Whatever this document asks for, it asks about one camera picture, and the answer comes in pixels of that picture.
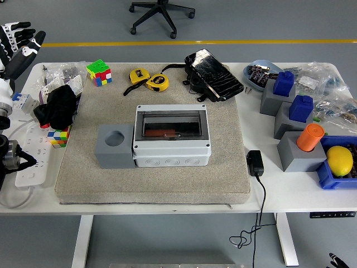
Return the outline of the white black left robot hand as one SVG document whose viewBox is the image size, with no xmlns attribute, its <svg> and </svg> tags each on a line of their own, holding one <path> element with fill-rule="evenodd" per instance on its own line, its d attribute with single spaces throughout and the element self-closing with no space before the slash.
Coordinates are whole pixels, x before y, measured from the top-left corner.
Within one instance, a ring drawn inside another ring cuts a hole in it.
<svg viewBox="0 0 357 268">
<path fill-rule="evenodd" d="M 15 81 L 34 61 L 46 36 L 31 28 L 30 22 L 1 26 L 1 102 L 11 106 Z"/>
</svg>

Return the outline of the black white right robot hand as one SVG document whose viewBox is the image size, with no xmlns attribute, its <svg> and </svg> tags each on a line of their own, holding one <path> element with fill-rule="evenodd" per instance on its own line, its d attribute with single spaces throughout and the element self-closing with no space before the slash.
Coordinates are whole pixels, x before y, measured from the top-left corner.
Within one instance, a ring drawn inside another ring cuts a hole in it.
<svg viewBox="0 0 357 268">
<path fill-rule="evenodd" d="M 349 266 L 337 255 L 330 252 L 329 256 L 331 258 L 330 264 L 335 268 L 349 268 Z"/>
</svg>

